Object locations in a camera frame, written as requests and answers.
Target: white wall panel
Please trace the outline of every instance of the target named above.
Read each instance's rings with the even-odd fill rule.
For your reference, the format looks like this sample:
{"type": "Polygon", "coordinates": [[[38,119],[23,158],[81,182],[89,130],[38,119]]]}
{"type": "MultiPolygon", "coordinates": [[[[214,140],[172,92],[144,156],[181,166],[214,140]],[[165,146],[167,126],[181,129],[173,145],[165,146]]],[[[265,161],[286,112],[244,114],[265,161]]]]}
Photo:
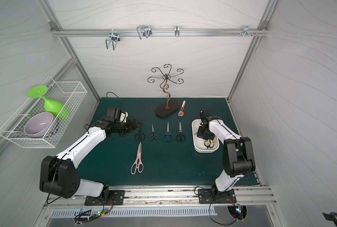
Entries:
{"type": "MultiPolygon", "coordinates": [[[[61,81],[84,79],[74,66],[61,81]]],[[[55,149],[21,148],[10,143],[0,156],[0,226],[33,226],[47,193],[39,190],[41,161],[48,155],[55,156],[74,143],[84,133],[94,114],[95,98],[90,90],[66,129],[55,149]]]]}
{"type": "Polygon", "coordinates": [[[334,226],[337,1],[281,0],[232,100],[286,226],[334,226]]]}
{"type": "Polygon", "coordinates": [[[36,1],[0,1],[0,127],[68,59],[36,1]]]}
{"type": "Polygon", "coordinates": [[[49,0],[64,29],[256,28],[267,0],[49,0]]]}
{"type": "Polygon", "coordinates": [[[153,67],[171,64],[171,75],[182,68],[176,78],[183,84],[169,81],[173,97],[227,97],[247,52],[247,37],[123,37],[116,50],[108,50],[103,37],[73,37],[70,42],[101,97],[108,91],[119,97],[164,97],[159,85],[152,84],[153,67]]]}

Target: metal jewelry stand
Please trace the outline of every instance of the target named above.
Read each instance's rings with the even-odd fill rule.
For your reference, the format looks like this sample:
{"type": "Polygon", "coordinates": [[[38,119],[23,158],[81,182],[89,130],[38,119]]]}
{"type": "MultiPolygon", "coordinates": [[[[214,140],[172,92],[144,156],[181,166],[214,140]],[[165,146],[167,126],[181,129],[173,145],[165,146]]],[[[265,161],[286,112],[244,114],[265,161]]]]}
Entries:
{"type": "Polygon", "coordinates": [[[182,83],[184,83],[184,80],[181,79],[181,78],[177,79],[178,83],[176,83],[176,82],[174,82],[174,81],[171,80],[171,78],[183,74],[183,73],[184,73],[184,70],[183,70],[183,69],[177,69],[177,71],[179,72],[179,74],[174,75],[174,76],[171,76],[171,75],[170,75],[170,72],[171,72],[172,66],[171,66],[170,64],[166,64],[166,65],[164,65],[163,67],[164,67],[164,68],[167,68],[168,66],[170,66],[170,70],[169,70],[169,72],[166,73],[166,74],[163,74],[163,72],[161,71],[161,69],[158,68],[158,67],[152,68],[151,71],[152,71],[153,73],[157,72],[156,69],[160,70],[160,72],[161,72],[161,74],[162,74],[162,77],[154,77],[154,76],[151,76],[151,77],[149,77],[149,78],[147,79],[147,82],[148,82],[148,83],[153,83],[153,82],[155,82],[155,80],[154,80],[154,79],[151,79],[151,78],[157,78],[157,79],[161,79],[161,78],[162,78],[162,79],[163,79],[163,82],[160,84],[160,88],[162,89],[162,91],[163,91],[164,93],[167,94],[165,98],[168,98],[168,100],[167,100],[166,103],[163,103],[162,105],[160,105],[160,106],[158,106],[158,107],[156,108],[155,113],[156,113],[156,115],[159,116],[159,117],[166,117],[166,116],[170,115],[171,113],[175,112],[175,111],[180,107],[180,105],[179,105],[178,102],[173,101],[173,100],[170,101],[171,94],[170,94],[169,92],[165,91],[165,90],[167,90],[167,89],[169,88],[169,85],[167,84],[169,80],[170,80],[172,83],[175,83],[175,84],[182,84],[182,83]]]}

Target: pink scissors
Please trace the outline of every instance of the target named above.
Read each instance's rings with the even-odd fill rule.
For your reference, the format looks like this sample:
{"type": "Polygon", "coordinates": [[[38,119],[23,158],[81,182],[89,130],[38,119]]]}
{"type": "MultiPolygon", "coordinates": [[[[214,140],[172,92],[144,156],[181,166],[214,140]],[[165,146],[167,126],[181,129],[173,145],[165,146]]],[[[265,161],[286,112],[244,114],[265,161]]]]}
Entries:
{"type": "Polygon", "coordinates": [[[139,173],[142,173],[142,171],[144,170],[144,165],[141,161],[141,153],[142,153],[142,144],[139,143],[138,146],[138,151],[137,151],[137,158],[136,161],[133,163],[132,167],[131,167],[131,174],[134,175],[136,173],[136,170],[138,170],[139,173]]]}

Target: scroll-shaped stand branch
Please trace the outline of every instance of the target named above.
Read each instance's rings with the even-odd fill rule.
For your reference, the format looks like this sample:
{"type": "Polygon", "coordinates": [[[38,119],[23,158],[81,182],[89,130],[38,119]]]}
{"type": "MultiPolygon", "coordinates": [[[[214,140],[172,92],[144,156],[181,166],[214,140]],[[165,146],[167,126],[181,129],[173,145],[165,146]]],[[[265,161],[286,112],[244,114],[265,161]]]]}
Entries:
{"type": "Polygon", "coordinates": [[[183,73],[184,73],[184,70],[183,70],[183,69],[177,69],[177,71],[179,72],[179,74],[174,75],[174,76],[171,76],[171,75],[170,75],[170,72],[171,72],[172,66],[171,66],[170,64],[166,64],[166,65],[164,65],[163,67],[164,67],[164,68],[168,68],[168,66],[170,66],[170,70],[169,70],[169,72],[166,73],[166,74],[163,74],[163,72],[161,71],[160,68],[158,68],[158,67],[153,67],[153,68],[151,69],[151,71],[152,71],[153,73],[155,73],[155,72],[157,72],[156,69],[158,69],[158,70],[161,72],[162,77],[154,77],[154,76],[151,76],[151,77],[149,77],[149,78],[147,79],[147,82],[148,82],[148,83],[153,83],[153,82],[155,82],[155,80],[154,80],[154,79],[151,79],[151,78],[157,78],[157,79],[161,79],[161,78],[162,78],[162,79],[163,79],[163,82],[160,84],[160,88],[162,89],[162,91],[163,91],[164,93],[167,94],[166,97],[165,97],[165,98],[168,98],[168,100],[167,100],[167,102],[166,102],[166,109],[169,109],[169,104],[168,104],[168,103],[169,103],[169,100],[170,100],[170,98],[171,98],[171,94],[170,94],[169,92],[166,91],[166,90],[170,87],[170,86],[167,84],[167,82],[170,80],[172,83],[175,83],[175,84],[182,84],[182,83],[184,83],[184,80],[181,79],[181,78],[177,79],[178,82],[175,82],[175,81],[172,81],[172,80],[171,80],[171,78],[183,74],[183,73]]]}

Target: metal vent grate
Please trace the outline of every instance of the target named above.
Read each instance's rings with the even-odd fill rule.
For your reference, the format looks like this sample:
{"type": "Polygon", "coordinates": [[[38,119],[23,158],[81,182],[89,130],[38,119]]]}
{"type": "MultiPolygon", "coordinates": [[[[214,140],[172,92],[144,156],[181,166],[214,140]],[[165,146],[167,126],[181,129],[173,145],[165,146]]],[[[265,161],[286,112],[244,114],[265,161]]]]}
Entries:
{"type": "MultiPolygon", "coordinates": [[[[91,208],[54,209],[51,218],[72,218],[91,208]]],[[[100,211],[101,208],[93,208],[87,215],[100,211]]],[[[211,215],[217,215],[214,207],[210,208],[211,215]]],[[[114,207],[105,217],[183,217],[183,216],[208,216],[209,206],[192,207],[114,207]]]]}

